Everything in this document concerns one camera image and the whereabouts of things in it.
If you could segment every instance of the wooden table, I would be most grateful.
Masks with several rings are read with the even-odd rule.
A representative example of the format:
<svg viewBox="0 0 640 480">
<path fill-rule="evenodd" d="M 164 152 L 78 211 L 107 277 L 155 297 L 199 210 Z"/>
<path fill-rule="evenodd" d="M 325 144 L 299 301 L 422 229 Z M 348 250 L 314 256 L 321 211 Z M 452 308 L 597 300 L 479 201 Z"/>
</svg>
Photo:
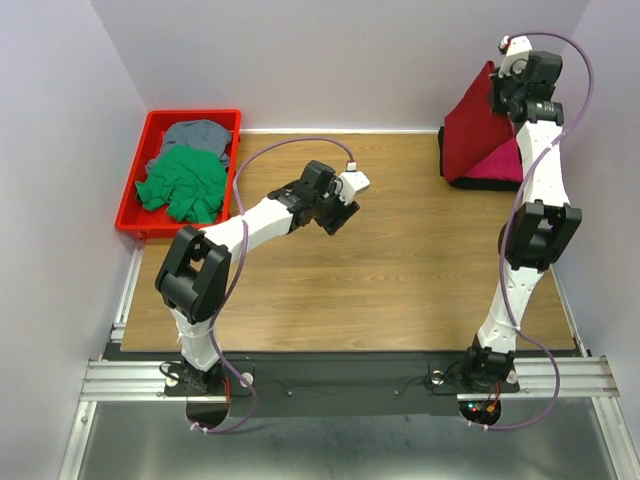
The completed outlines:
<svg viewBox="0 0 640 480">
<path fill-rule="evenodd" d="M 244 135 L 238 161 L 284 138 Z M 371 180 L 360 212 L 335 237 L 311 224 L 251 252 L 219 319 L 221 344 L 247 351 L 465 349 L 493 299 L 497 237 L 513 194 L 449 187 L 438 173 L 435 135 L 336 138 Z M 240 181 L 245 204 L 298 178 L 309 160 L 341 171 L 345 158 L 322 142 L 269 152 Z M 153 286 L 168 245 L 145 247 L 123 351 L 180 349 Z M 551 348 L 573 348 L 550 273 L 523 327 Z"/>
</svg>

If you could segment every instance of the magenta cloth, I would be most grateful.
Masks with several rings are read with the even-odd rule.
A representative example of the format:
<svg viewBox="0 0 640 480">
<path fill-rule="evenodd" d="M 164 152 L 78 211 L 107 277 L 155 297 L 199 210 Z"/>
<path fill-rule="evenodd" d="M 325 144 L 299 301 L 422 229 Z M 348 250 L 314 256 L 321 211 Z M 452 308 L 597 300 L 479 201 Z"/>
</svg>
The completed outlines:
<svg viewBox="0 0 640 480">
<path fill-rule="evenodd" d="M 522 164 L 516 137 L 504 142 L 484 160 L 473 166 L 465 177 L 522 182 Z"/>
</svg>

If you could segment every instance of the red plastic bin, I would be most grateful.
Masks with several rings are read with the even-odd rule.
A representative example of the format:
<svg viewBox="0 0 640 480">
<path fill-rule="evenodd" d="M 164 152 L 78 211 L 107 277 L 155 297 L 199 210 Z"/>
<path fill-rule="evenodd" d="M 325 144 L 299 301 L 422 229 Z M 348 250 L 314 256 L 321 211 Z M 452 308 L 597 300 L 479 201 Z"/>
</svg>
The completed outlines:
<svg viewBox="0 0 640 480">
<path fill-rule="evenodd" d="M 155 158 L 160 152 L 164 132 L 174 123 L 194 120 L 212 120 L 222 125 L 233 135 L 225 150 L 231 161 L 229 163 L 224 203 L 214 223 L 227 220 L 231 203 L 232 182 L 236 172 L 241 118 L 242 116 L 238 110 L 155 110 L 149 112 L 120 203 L 120 210 L 116 218 L 116 228 L 137 238 L 158 238 L 173 237 L 179 229 L 188 225 L 186 223 L 178 223 L 168 216 L 166 213 L 167 207 L 162 207 L 155 212 L 148 212 L 142 208 L 142 203 L 136 198 L 135 182 L 146 180 L 147 172 L 145 172 L 144 167 L 149 160 Z M 194 226 L 202 228 L 206 225 L 194 224 Z"/>
</svg>

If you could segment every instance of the white robotic arm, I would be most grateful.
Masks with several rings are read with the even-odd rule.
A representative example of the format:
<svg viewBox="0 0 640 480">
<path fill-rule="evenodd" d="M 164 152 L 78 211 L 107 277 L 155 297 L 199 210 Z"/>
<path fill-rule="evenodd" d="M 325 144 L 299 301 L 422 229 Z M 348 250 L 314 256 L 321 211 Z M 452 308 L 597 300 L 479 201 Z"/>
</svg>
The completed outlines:
<svg viewBox="0 0 640 480">
<path fill-rule="evenodd" d="M 271 192 L 242 217 L 195 230 L 178 232 L 156 279 L 156 288 L 171 309 L 178 327 L 182 356 L 196 375 L 209 372 L 219 360 L 209 333 L 210 319 L 223 303 L 231 264 L 241 254 L 248 226 L 247 252 L 287 235 L 312 219 L 333 235 L 355 214 L 356 196 L 369 188 L 364 173 L 349 164 L 339 176 L 316 161 L 299 180 Z M 204 260 L 198 271 L 194 261 Z"/>
<path fill-rule="evenodd" d="M 492 75 L 490 104 L 494 113 L 508 114 L 514 123 L 523 177 L 527 177 L 543 150 L 562 132 L 562 105 L 551 101 L 562 59 L 533 51 L 526 37 L 505 39 L 500 48 L 505 58 Z M 565 192 L 560 149 L 555 145 L 524 185 L 501 265 L 516 325 L 509 318 L 498 284 L 489 314 L 467 350 L 467 380 L 482 385 L 506 380 L 513 368 L 516 329 L 520 328 L 529 298 L 550 264 L 564 251 L 581 218 L 581 211 L 570 206 Z M 504 234 L 503 228 L 499 244 Z"/>
</svg>

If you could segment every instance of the gray wall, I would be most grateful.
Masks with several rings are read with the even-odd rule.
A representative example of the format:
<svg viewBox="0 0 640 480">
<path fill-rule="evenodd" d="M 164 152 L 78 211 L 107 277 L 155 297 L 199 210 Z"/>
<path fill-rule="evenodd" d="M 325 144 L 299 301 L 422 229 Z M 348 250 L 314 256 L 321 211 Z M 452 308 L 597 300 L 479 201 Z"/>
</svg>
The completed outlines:
<svg viewBox="0 0 640 480">
<path fill-rule="evenodd" d="M 584 220 L 557 267 L 583 340 L 606 354 L 621 404 L 640 446 L 640 6 L 593 0 L 574 38 L 596 72 L 593 103 L 582 126 L 562 144 L 571 203 Z M 565 52 L 557 98 L 575 112 L 585 91 L 584 67 Z"/>
<path fill-rule="evenodd" d="M 503 35 L 571 34 L 588 0 L 93 0 L 149 108 L 245 127 L 435 128 Z"/>
<path fill-rule="evenodd" d="M 113 228 L 145 109 L 89 2 L 0 5 L 0 477 L 57 478 L 131 241 Z"/>
</svg>

